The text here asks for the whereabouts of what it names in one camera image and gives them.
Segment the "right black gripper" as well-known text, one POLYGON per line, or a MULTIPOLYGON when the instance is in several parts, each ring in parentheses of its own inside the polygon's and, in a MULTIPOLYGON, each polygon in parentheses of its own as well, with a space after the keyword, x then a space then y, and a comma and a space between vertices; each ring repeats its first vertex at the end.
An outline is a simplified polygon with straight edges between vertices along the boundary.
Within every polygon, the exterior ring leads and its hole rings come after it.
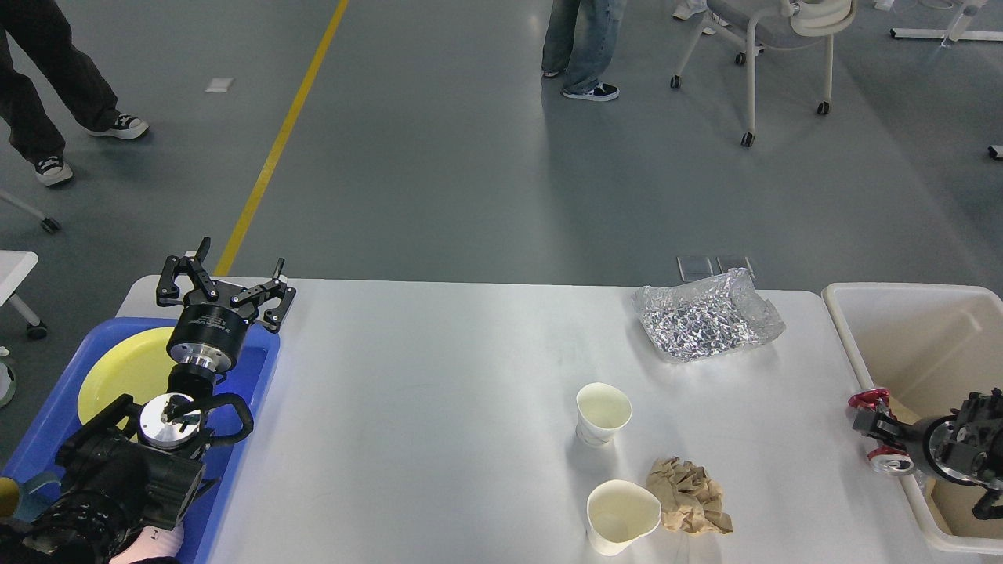
POLYGON ((941 464, 935 456, 953 432, 955 415, 902 420, 889 399, 854 399, 853 431, 873 439, 875 446, 866 458, 912 458, 914 465, 933 479, 961 482, 960 474, 941 464))

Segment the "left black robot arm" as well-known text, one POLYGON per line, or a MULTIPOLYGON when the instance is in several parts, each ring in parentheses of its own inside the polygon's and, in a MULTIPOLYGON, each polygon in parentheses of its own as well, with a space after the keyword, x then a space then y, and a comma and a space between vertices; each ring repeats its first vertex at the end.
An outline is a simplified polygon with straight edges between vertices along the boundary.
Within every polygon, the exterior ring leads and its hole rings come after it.
POLYGON ((144 403, 121 394, 62 443, 62 493, 39 517, 2 519, 4 563, 110 562, 141 528, 182 522, 214 486, 205 454, 253 432, 247 400, 215 388, 237 366, 248 330, 281 329, 296 289, 283 259, 255 286, 211 278, 210 243, 166 257, 155 291, 158 306, 182 306, 165 347, 165 391, 144 403))

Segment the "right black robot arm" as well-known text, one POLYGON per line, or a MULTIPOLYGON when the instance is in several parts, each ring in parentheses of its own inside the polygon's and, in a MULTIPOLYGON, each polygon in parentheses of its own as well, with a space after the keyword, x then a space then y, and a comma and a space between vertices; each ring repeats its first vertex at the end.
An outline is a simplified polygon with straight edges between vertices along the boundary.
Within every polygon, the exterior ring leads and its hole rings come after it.
POLYGON ((915 422, 899 420, 891 408, 891 393, 872 388, 850 396, 855 408, 853 429, 878 441, 867 454, 878 474, 905 477, 921 472, 961 486, 985 490, 974 504, 978 520, 999 520, 1002 508, 1001 390, 971 392, 962 406, 942 417, 915 422))

